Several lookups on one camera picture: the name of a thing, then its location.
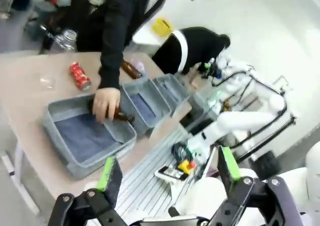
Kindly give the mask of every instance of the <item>white wall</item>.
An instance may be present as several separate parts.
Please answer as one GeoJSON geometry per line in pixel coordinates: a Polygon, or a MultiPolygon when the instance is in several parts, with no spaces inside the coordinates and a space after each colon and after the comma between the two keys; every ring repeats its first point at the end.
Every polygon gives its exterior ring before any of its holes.
{"type": "Polygon", "coordinates": [[[300,118],[297,125],[259,154],[269,149],[276,155],[282,154],[320,123],[320,30],[314,15],[305,11],[311,12],[308,7],[313,6],[308,5],[309,1],[168,0],[157,15],[170,20],[176,29],[204,26],[228,34],[230,52],[235,57],[252,63],[270,82],[280,75],[288,79],[294,88],[290,102],[300,118]]]}

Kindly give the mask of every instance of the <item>aluminum slotted surface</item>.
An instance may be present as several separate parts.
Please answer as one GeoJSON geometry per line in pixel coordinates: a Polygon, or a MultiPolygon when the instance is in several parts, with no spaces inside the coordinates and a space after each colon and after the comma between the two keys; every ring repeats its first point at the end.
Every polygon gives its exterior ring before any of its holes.
{"type": "MultiPolygon", "coordinates": [[[[170,185],[155,177],[154,173],[163,166],[174,166],[176,161],[171,147],[183,141],[188,132],[179,124],[178,128],[163,139],[153,150],[122,179],[115,210],[120,216],[130,212],[144,211],[149,217],[168,215],[168,208],[176,201],[171,198],[170,185]]],[[[191,175],[180,188],[179,197],[186,194],[194,184],[191,175]]],[[[87,226],[99,226],[98,220],[90,220],[87,226]]]]}

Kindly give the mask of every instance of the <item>bolt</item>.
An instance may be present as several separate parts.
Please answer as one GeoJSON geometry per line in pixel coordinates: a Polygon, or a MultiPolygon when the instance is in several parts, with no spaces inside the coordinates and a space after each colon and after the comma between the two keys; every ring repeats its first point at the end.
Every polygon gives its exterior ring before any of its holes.
{"type": "Polygon", "coordinates": [[[250,178],[247,178],[247,177],[243,180],[243,182],[244,182],[246,185],[250,185],[250,184],[251,184],[250,178]]]}
{"type": "Polygon", "coordinates": [[[96,193],[95,193],[94,191],[89,191],[89,192],[88,192],[88,195],[89,195],[90,197],[95,196],[95,194],[96,194],[96,193]]]}
{"type": "Polygon", "coordinates": [[[272,179],[271,180],[271,183],[273,184],[273,185],[275,185],[275,186],[278,186],[279,185],[279,181],[277,180],[277,179],[272,179]]]}
{"type": "Polygon", "coordinates": [[[63,197],[63,201],[64,201],[64,202],[68,202],[68,201],[69,201],[69,199],[70,199],[70,197],[69,197],[69,196],[64,196],[64,197],[63,197]]]}

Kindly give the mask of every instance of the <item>brown glass bottle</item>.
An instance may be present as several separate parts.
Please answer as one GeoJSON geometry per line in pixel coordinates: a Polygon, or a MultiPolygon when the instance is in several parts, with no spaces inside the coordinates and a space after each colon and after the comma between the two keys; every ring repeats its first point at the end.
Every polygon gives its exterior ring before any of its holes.
{"type": "Polygon", "coordinates": [[[142,77],[142,73],[127,61],[123,61],[121,68],[134,80],[142,77]]]}
{"type": "MultiPolygon", "coordinates": [[[[93,106],[94,106],[94,100],[91,99],[88,102],[88,110],[89,110],[90,114],[92,114],[93,106]]],[[[106,118],[108,118],[108,113],[109,112],[108,112],[108,109],[107,109],[106,112],[105,112],[105,117],[106,118]]],[[[124,112],[121,112],[118,107],[115,108],[113,118],[115,120],[128,121],[129,123],[132,123],[133,121],[135,121],[135,117],[133,115],[129,115],[129,114],[126,114],[124,112]]]]}

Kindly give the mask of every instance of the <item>white belt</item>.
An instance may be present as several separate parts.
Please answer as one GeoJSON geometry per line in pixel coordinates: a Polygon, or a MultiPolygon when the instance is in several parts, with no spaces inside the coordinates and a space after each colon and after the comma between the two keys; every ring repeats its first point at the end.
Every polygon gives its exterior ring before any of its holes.
{"type": "Polygon", "coordinates": [[[180,43],[180,48],[181,48],[181,61],[178,67],[178,72],[182,72],[184,69],[186,62],[187,62],[187,57],[188,57],[188,44],[185,36],[179,31],[173,31],[172,34],[175,36],[175,38],[179,41],[180,43]]]}

